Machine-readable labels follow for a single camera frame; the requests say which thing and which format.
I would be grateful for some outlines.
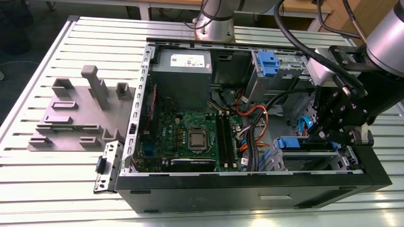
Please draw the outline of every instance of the aluminum extrusion table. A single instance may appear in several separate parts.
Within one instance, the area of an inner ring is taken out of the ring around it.
[[[350,45],[335,34],[297,31],[311,47]],[[119,194],[94,194],[102,152],[31,152],[27,145],[57,78],[89,85],[81,71],[99,67],[107,86],[139,83],[147,37],[194,39],[182,23],[82,17],[69,21],[0,128],[0,223],[53,226],[403,226],[403,106],[371,127],[375,152],[394,185],[358,194],[322,209],[137,214]],[[277,29],[237,27],[238,43],[291,45]]]

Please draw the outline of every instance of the metal case frame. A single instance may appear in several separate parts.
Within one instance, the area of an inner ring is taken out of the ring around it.
[[[201,41],[149,40],[157,46],[177,48],[230,48],[239,50],[271,50],[271,47],[243,44],[218,44]],[[151,46],[146,47],[143,77],[146,83]],[[143,91],[135,95],[126,149],[122,161],[131,159],[138,137]],[[249,173],[246,175],[170,175],[131,176],[129,166],[121,164],[115,190],[137,212],[198,212],[214,210],[269,210],[319,208],[361,192],[373,192],[393,184],[371,147],[354,148],[363,165],[363,174],[283,175]]]

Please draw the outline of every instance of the ram slot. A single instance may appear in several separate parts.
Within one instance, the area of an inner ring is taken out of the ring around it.
[[[229,115],[223,117],[225,125],[225,136],[226,136],[226,153],[227,153],[227,162],[230,167],[235,167],[235,149],[234,149],[234,136],[233,136],[233,125],[230,123]]]
[[[218,134],[218,147],[219,147],[219,164],[221,166],[229,166],[227,148],[226,148],[226,131],[222,115],[217,115],[217,134]]]

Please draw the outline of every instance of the white cable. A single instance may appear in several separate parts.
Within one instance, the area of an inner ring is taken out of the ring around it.
[[[33,64],[39,65],[39,63],[35,62],[35,61],[10,61],[10,62],[7,62],[7,63],[0,64],[0,66],[9,65],[9,64],[13,64],[13,63],[33,63]]]
[[[239,133],[238,133],[238,136],[243,135],[243,133],[247,132],[247,130],[251,128],[251,126],[249,126],[247,128],[245,128]]]

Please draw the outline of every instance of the desk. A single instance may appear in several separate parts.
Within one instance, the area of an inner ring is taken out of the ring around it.
[[[289,45],[278,29],[237,27],[237,42]],[[334,33],[294,31],[313,48],[350,45]],[[69,21],[0,127],[0,223],[42,227],[404,226],[404,121],[397,107],[370,127],[375,152],[394,185],[321,209],[137,214],[119,194],[94,194],[101,152],[31,152],[31,135],[46,113],[57,78],[82,78],[99,67],[107,86],[139,86],[147,37],[194,39],[182,23],[82,17]]]
[[[89,3],[102,5],[119,5],[119,6],[137,6],[141,9],[142,20],[151,20],[150,8],[170,8],[170,9],[191,9],[201,10],[203,0],[54,0],[73,3]],[[318,7],[310,0],[286,0],[285,2],[285,16],[286,17],[306,17],[313,18],[314,21],[310,25],[309,31],[318,32],[322,25],[318,18]],[[323,19],[333,14],[334,9],[325,2],[322,6]],[[263,15],[274,15],[274,10],[270,10]]]

